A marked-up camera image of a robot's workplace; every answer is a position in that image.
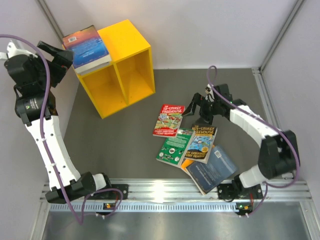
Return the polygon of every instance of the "cable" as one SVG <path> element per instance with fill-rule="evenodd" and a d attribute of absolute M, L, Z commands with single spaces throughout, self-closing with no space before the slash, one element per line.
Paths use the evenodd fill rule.
<path fill-rule="evenodd" d="M 296 173 L 295 173 L 295 176 L 293 178 L 293 180 L 288 183 L 288 184 L 285 184 L 283 186 L 276 186 L 276 185 L 272 185 L 270 183 L 267 183 L 266 184 L 270 187 L 273 187 L 273 188 L 277 188 L 277 189 L 282 189 L 282 188 L 287 188 L 287 187 L 290 187 L 292 186 L 297 180 L 298 180 L 298 177 L 300 175 L 300 164 L 299 164 L 299 158 L 298 158 L 298 154 L 294 148 L 294 146 L 291 144 L 291 142 L 289 141 L 289 139 L 278 129 L 276 128 L 275 126 L 271 125 L 270 123 L 264 121 L 263 119 L 261 118 L 255 118 L 255 116 L 253 116 L 252 114 L 250 114 L 249 112 L 241 109 L 240 107 L 234 105 L 233 103 L 231 103 L 230 101 L 228 101 L 225 97 L 223 97 L 215 88 L 214 88 L 214 85 L 212 84 L 211 80 L 210 80 L 210 76 L 209 76 L 209 73 L 210 73 L 210 70 L 214 68 L 215 69 L 215 75 L 214 75 L 214 79 L 213 81 L 215 82 L 217 80 L 217 75 L 218 75 L 218 69 L 216 66 L 214 65 L 211 65 L 207 71 L 206 71 L 206 78 L 208 80 L 208 83 L 210 85 L 210 87 L 212 88 L 212 90 L 215 92 L 215 94 L 217 94 L 223 101 L 225 101 L 227 104 L 229 104 L 230 106 L 232 106 L 233 108 L 239 110 L 240 112 L 248 115 L 248 116 L 251 116 L 252 118 L 256 119 L 257 121 L 259 121 L 260 123 L 266 125 L 267 127 L 271 128 L 272 130 L 276 131 L 282 138 L 283 140 L 288 144 L 290 150 L 292 151 L 293 153 L 293 156 L 294 156 L 294 160 L 295 160 L 295 166 L 296 166 Z"/>
<path fill-rule="evenodd" d="M 58 168 L 57 166 L 55 165 L 55 161 L 51 155 L 51 152 L 49 150 L 49 147 L 48 147 L 48 144 L 47 144 L 47 141 L 45 139 L 45 133 L 44 133 L 44 116 L 45 116 L 45 110 L 46 110 L 46 105 L 47 105 L 47 101 L 48 101 L 48 96 L 49 96 L 49 92 L 50 92 L 50 70 L 49 70 L 49 66 L 48 66 L 48 63 L 47 63 L 47 60 L 45 58 L 45 56 L 42 54 L 42 52 L 35 46 L 33 45 L 31 42 L 19 37 L 19 36 L 15 36 L 15 35 L 10 35 L 10 34 L 0 34 L 0 38 L 9 38 L 9 39 L 16 39 L 18 41 L 21 41 L 25 44 L 27 44 L 29 47 L 31 47 L 34 51 L 36 51 L 39 55 L 39 57 L 41 58 L 41 60 L 43 61 L 43 65 L 44 65 L 44 68 L 45 68 L 45 77 L 46 77 L 46 85 L 45 85 L 45 92 L 44 92 L 44 98 L 43 98 L 43 103 L 42 103 L 42 106 L 41 106 L 41 112 L 40 112 L 40 135 L 41 135 L 41 138 L 44 139 L 43 141 L 43 146 L 45 148 L 45 151 L 49 157 L 49 160 L 50 162 L 53 164 L 53 170 L 54 170 L 54 173 L 56 175 L 56 178 L 59 182 L 59 185 L 60 185 L 60 188 L 61 188 L 61 191 L 62 191 L 62 194 L 63 194 L 63 197 L 65 199 L 65 202 L 66 204 L 68 205 L 70 211 L 72 212 L 72 214 L 74 215 L 75 219 L 77 220 L 77 222 L 82 225 L 84 223 L 84 209 L 85 209 L 85 202 L 87 201 L 87 199 L 90 197 L 90 194 L 87 195 L 85 198 L 84 198 L 84 201 L 83 201 L 83 204 L 82 204 L 82 208 L 81 208 L 81 218 L 79 218 L 79 216 L 77 215 L 76 211 L 74 210 L 70 200 L 69 200 L 69 197 L 66 193 L 66 190 L 65 190 L 65 187 L 64 187 L 64 184 L 63 184 L 63 181 L 60 177 L 60 174 L 59 174 L 59 171 L 58 171 Z M 116 189 L 116 188 L 108 188 L 108 189 L 100 189 L 98 191 L 96 191 L 95 193 L 103 193 L 103 192 L 108 192 L 108 191 L 117 191 L 120 193 L 120 202 L 119 204 L 114 208 L 114 210 L 108 215 L 108 216 L 111 216 L 112 214 L 115 213 L 115 211 L 117 210 L 117 208 L 119 207 L 119 205 L 121 204 L 122 200 L 123 200 L 123 193 Z"/>
<path fill-rule="evenodd" d="M 255 199 L 254 199 L 254 195 L 252 193 L 250 193 L 250 204 L 253 207 L 255 203 Z"/>
<path fill-rule="evenodd" d="M 116 191 L 114 191 L 113 193 L 116 195 L 116 197 L 115 197 L 115 203 L 114 203 L 114 205 L 116 205 L 117 202 L 118 202 L 118 200 L 119 200 L 119 197 L 118 197 L 118 193 L 117 193 Z"/>
<path fill-rule="evenodd" d="M 256 211 L 258 211 L 258 209 L 262 206 L 262 203 L 265 201 L 266 197 L 267 197 L 267 194 L 268 194 L 268 185 L 266 184 L 265 185 L 265 192 L 264 192 L 264 195 L 263 195 L 263 198 L 261 199 L 261 201 L 259 202 L 258 206 L 256 206 L 255 209 L 253 209 L 252 212 L 248 213 L 248 217 L 249 216 L 252 216 L 252 214 L 254 214 Z"/>
<path fill-rule="evenodd" d="M 116 210 L 118 209 L 118 207 L 120 206 L 120 204 L 121 204 L 121 202 L 122 202 L 122 200 L 123 200 L 123 194 L 122 194 L 122 192 L 121 192 L 119 189 L 116 189 L 116 188 L 102 189 L 101 191 L 98 190 L 98 191 L 96 191 L 95 193 L 103 193 L 103 192 L 108 192 L 108 191 L 118 192 L 118 193 L 120 193 L 120 196 L 121 196 L 121 197 L 120 197 L 120 200 L 119 200 L 118 205 L 115 205 L 114 208 L 113 208 L 113 210 L 112 210 L 111 212 L 108 212 L 108 214 L 103 215 L 103 216 L 102 216 L 103 219 L 112 216 L 112 215 L 116 212 Z M 93 212 L 84 213 L 84 209 L 85 209 L 85 206 L 86 206 L 85 203 L 86 203 L 87 199 L 90 198 L 90 196 L 91 196 L 91 194 L 88 194 L 87 196 L 85 196 L 85 198 L 84 198 L 84 200 L 83 200 L 83 203 L 82 203 L 82 206 L 81 206 L 81 217 L 82 217 L 82 218 L 84 218 L 85 216 L 89 216 L 89 215 L 95 215 L 95 216 L 97 216 L 97 213 L 93 213 Z M 65 226 L 63 226 L 62 228 L 60 228 L 60 230 L 58 230 L 58 231 L 54 231 L 54 230 L 53 230 L 52 222 L 50 222 L 50 231 L 51 231 L 52 234 L 58 235 L 58 234 L 60 234 L 61 232 L 63 232 L 67 227 L 69 227 L 71 224 L 73 224 L 75 221 L 76 221 L 76 219 L 70 221 L 70 222 L 67 223 Z"/>

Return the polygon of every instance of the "red book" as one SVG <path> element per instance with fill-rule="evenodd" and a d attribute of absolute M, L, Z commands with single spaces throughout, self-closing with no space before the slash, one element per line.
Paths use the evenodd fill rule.
<path fill-rule="evenodd" d="M 184 111 L 185 106 L 163 104 L 153 130 L 153 136 L 176 137 Z"/>

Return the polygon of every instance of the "book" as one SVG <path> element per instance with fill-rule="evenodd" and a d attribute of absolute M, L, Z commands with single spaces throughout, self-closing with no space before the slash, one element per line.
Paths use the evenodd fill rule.
<path fill-rule="evenodd" d="M 237 170 L 237 166 L 219 145 L 212 149 L 207 164 L 195 161 L 186 167 L 186 171 L 203 195 L 209 193 Z"/>
<path fill-rule="evenodd" d="M 77 74 L 85 75 L 109 65 L 111 56 L 95 26 L 65 36 L 63 46 L 74 52 L 73 67 Z"/>
<path fill-rule="evenodd" d="M 194 138 L 185 157 L 206 164 L 217 134 L 217 127 L 207 124 L 193 124 Z"/>
<path fill-rule="evenodd" d="M 188 173 L 188 171 L 186 170 L 186 168 L 187 168 L 190 164 L 192 164 L 192 163 L 194 163 L 194 162 L 195 162 L 194 160 L 190 160 L 190 159 L 188 159 L 188 158 L 185 158 L 185 159 L 183 159 L 180 168 L 182 169 L 182 171 L 184 171 L 186 174 L 188 174 L 188 175 L 190 176 L 190 174 Z"/>
<path fill-rule="evenodd" d="M 192 129 L 180 128 L 176 137 L 169 137 L 164 141 L 156 159 L 180 168 L 194 135 Z"/>
<path fill-rule="evenodd" d="M 156 121 L 153 136 L 174 138 L 182 121 L 185 106 L 163 104 Z"/>

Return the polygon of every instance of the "green book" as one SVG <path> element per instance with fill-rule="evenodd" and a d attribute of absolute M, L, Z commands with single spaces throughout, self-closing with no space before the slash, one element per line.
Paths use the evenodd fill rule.
<path fill-rule="evenodd" d="M 164 141 L 156 159 L 180 168 L 194 136 L 192 129 L 180 128 L 176 137 L 169 137 Z"/>

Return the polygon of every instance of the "yellow shelf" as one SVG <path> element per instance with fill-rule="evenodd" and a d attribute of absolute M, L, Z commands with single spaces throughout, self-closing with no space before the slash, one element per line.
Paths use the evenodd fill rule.
<path fill-rule="evenodd" d="M 151 46 L 129 20 L 98 30 L 112 62 L 79 81 L 101 118 L 156 92 Z"/>

